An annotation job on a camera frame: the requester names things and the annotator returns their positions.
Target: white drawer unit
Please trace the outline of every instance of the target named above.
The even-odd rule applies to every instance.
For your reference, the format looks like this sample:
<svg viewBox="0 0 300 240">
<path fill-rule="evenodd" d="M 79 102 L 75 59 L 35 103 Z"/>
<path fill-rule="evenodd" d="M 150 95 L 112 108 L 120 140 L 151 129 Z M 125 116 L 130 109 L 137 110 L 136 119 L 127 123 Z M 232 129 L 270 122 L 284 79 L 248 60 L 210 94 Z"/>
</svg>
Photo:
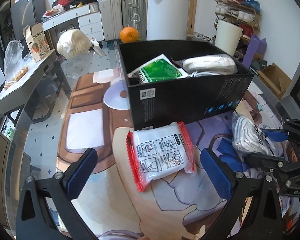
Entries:
<svg viewBox="0 0 300 240">
<path fill-rule="evenodd" d="M 102 23 L 98 22 L 98 23 L 93 23 L 93 24 L 89 24 L 83 27 L 80 27 L 80 30 L 83 31 L 84 34 L 92 34 L 92 33 L 96 33 L 96 32 L 102 32 Z"/>
<path fill-rule="evenodd" d="M 43 30 L 46 31 L 48 29 L 51 29 L 61 23 L 64 23 L 66 21 L 69 21 L 71 19 L 78 18 L 80 16 L 86 15 L 90 13 L 89 5 L 85 5 L 79 8 L 71 9 L 69 11 L 66 11 L 64 13 L 61 13 L 59 15 L 56 15 L 55 17 L 52 17 L 51 19 L 45 21 L 43 25 Z"/>
<path fill-rule="evenodd" d="M 103 36 L 103 32 L 97 32 L 97 33 L 87 34 L 87 37 L 90 40 L 96 39 L 97 41 L 103 41 L 105 39 L 104 36 Z"/>
<path fill-rule="evenodd" d="M 89 24 L 101 22 L 101 13 L 91 13 L 78 18 L 79 26 L 83 27 Z"/>
</svg>

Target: blue gripper pad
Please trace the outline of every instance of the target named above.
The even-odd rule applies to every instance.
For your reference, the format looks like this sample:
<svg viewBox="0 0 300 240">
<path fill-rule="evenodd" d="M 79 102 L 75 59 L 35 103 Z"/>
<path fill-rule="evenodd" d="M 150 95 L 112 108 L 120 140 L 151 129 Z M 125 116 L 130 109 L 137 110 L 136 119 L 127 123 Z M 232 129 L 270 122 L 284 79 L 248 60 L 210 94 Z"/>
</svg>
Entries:
<svg viewBox="0 0 300 240">
<path fill-rule="evenodd" d="M 265 135 L 273 142 L 283 142 L 288 140 L 288 134 L 278 129 L 262 129 Z"/>
<path fill-rule="evenodd" d="M 232 184 L 221 169 L 222 162 L 209 148 L 202 150 L 200 161 L 219 196 L 230 201 L 232 197 Z"/>
<path fill-rule="evenodd" d="M 77 162 L 69 166 L 63 178 L 63 187 L 68 200 L 79 197 L 97 163 L 96 150 L 88 148 Z"/>
</svg>

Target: white trash can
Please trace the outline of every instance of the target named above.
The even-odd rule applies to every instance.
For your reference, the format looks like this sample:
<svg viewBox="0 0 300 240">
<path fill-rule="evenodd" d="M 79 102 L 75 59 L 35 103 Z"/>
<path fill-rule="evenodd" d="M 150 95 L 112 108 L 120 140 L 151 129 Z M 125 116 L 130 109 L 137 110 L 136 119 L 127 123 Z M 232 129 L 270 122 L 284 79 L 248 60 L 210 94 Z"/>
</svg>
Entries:
<svg viewBox="0 0 300 240">
<path fill-rule="evenodd" d="M 242 28 L 229 22 L 218 20 L 215 46 L 233 56 L 238 47 Z"/>
<path fill-rule="evenodd" d="M 190 0 L 148 0 L 147 41 L 186 40 Z"/>
</svg>

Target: black box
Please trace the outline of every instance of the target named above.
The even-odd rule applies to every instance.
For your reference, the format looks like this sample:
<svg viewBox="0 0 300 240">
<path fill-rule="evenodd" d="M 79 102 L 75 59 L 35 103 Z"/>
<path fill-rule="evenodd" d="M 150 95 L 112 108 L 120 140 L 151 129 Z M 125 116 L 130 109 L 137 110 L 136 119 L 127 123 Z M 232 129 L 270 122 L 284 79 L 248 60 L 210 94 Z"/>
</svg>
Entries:
<svg viewBox="0 0 300 240">
<path fill-rule="evenodd" d="M 122 72 L 135 130 L 157 128 L 172 122 L 191 123 L 237 107 L 253 74 L 235 60 L 238 74 L 183 78 L 132 85 L 127 74 L 164 54 L 174 61 L 224 54 L 204 41 L 141 41 L 119 45 Z"/>
</svg>

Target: silver suitcase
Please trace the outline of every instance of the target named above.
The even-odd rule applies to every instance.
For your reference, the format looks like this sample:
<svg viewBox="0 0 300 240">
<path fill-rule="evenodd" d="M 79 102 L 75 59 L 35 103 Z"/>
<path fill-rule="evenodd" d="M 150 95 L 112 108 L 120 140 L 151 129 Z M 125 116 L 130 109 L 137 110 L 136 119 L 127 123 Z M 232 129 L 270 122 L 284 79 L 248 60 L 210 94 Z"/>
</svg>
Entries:
<svg viewBox="0 0 300 240">
<path fill-rule="evenodd" d="M 122 30 L 121 0 L 101 0 L 100 12 L 105 41 L 119 39 Z"/>
<path fill-rule="evenodd" d="M 147 37 L 146 0 L 122 0 L 123 27 L 133 27 L 139 32 L 141 40 Z"/>
</svg>

